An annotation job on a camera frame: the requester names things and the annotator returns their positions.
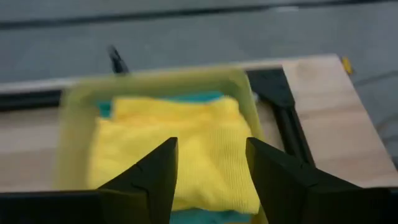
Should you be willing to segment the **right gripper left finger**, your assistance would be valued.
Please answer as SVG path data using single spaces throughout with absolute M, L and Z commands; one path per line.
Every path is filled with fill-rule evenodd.
M 94 190 L 0 193 L 0 224 L 169 224 L 178 139 Z

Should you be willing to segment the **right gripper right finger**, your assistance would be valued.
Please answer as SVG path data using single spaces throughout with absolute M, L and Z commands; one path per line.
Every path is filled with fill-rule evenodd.
M 256 138 L 246 158 L 269 224 L 398 224 L 398 187 L 359 187 Z

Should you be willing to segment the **yellow-green plastic bin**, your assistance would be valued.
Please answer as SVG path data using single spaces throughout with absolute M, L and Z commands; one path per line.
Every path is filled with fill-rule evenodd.
M 261 204 L 246 139 L 262 138 L 248 76 L 199 68 L 87 80 L 62 96 L 56 188 L 94 190 L 178 139 L 170 221 L 249 220 Z

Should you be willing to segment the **black aluminium table frame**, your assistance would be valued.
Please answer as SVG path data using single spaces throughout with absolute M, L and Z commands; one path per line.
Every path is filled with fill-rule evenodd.
M 314 165 L 312 153 L 305 138 L 295 101 L 287 78 L 281 68 L 247 69 L 251 89 L 261 101 L 271 105 L 286 153 Z M 65 85 L 47 90 L 19 90 L 0 93 L 0 112 L 51 108 L 59 105 Z

